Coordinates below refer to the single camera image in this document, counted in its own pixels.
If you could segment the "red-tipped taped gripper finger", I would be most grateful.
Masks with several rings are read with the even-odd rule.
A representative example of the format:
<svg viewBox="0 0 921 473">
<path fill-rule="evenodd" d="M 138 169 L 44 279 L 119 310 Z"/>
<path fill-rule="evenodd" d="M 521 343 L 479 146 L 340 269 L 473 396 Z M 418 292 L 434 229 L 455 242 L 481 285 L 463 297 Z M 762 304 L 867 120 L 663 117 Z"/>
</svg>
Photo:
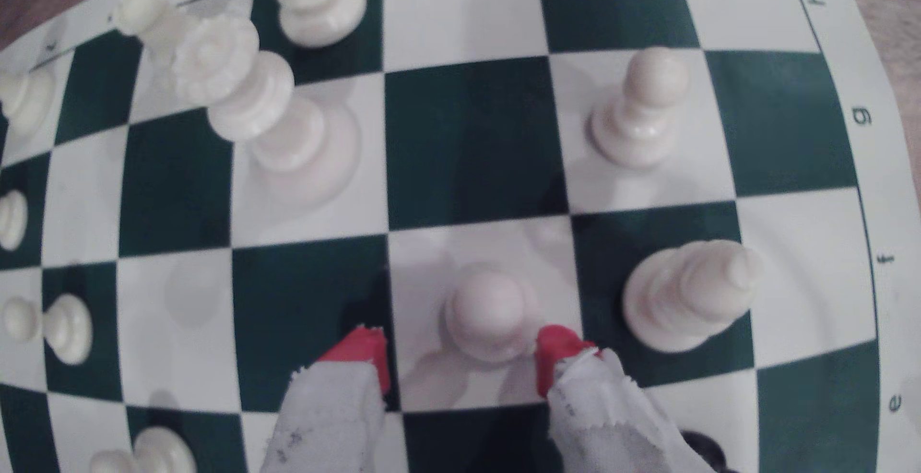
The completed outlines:
<svg viewBox="0 0 921 473">
<path fill-rule="evenodd" d="M 614 350 L 547 325 L 534 358 L 548 434 L 566 472 L 712 472 Z"/>
<path fill-rule="evenodd" d="M 381 327 L 357 326 L 295 371 L 261 472 L 369 472 L 391 389 Z"/>
</svg>

